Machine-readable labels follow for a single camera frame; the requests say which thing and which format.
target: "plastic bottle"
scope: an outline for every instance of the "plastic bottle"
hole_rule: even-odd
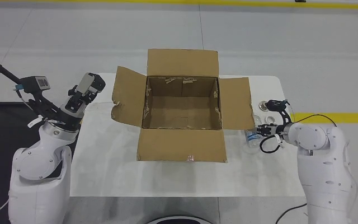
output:
[[[260,117],[257,115],[253,115],[253,120],[255,121],[255,127],[262,124]],[[263,139],[263,136],[257,134],[255,129],[246,130],[245,134],[246,134],[246,142],[247,142],[249,148],[258,148],[260,145],[260,142]]]

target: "yellow floor line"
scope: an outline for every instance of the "yellow floor line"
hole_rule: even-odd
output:
[[[306,118],[315,113],[295,113],[295,121]],[[319,113],[331,118],[335,123],[358,123],[358,113]],[[313,116],[302,123],[331,123],[330,120],[322,116]]]
[[[91,2],[91,3],[162,3],[162,4],[212,4],[220,6],[254,6],[254,7],[299,7],[299,8],[344,8],[358,9],[357,3],[329,2],[260,2],[241,0],[0,0],[0,2]]]

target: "gray floor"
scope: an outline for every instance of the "gray floor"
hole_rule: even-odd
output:
[[[47,76],[57,105],[86,72],[146,72],[148,48],[217,50],[220,74],[281,80],[296,112],[357,112],[358,11],[147,4],[0,3],[0,62]],[[0,77],[0,101],[18,101]],[[358,176],[357,124],[351,140]],[[190,214],[213,223],[274,223],[304,198],[72,198],[64,223],[145,223]],[[306,224],[305,208],[280,222]],[[358,213],[354,213],[358,222]]]

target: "white tablecloth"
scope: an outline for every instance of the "white tablecloth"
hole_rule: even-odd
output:
[[[86,109],[72,162],[70,195],[82,197],[240,197],[303,196],[296,148],[285,144],[273,154],[243,152],[244,131],[225,130],[228,163],[137,161],[140,128],[111,119],[115,74],[103,73],[106,88]],[[232,78],[243,76],[220,76]],[[264,121],[262,100],[283,100],[278,78],[250,76],[252,107]],[[265,144],[277,145],[275,140]]]

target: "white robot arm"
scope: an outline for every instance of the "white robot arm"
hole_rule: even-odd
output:
[[[0,73],[17,83],[19,90],[33,94],[30,107],[44,125],[39,128],[40,140],[29,148],[15,152],[9,191],[9,218],[12,224],[61,224],[69,201],[71,150],[86,106],[105,87],[103,79],[86,73],[79,85],[68,91],[68,99],[60,108],[42,96],[50,88],[44,76],[18,79],[0,65]],[[47,178],[62,163],[56,178]]]
[[[281,113],[286,103],[270,100],[265,106]],[[292,123],[288,115],[281,115],[283,125],[264,124],[257,130],[263,136],[276,134],[298,147],[298,175],[307,199],[308,223],[348,224],[352,176],[342,131],[337,127],[324,129],[317,125]]]

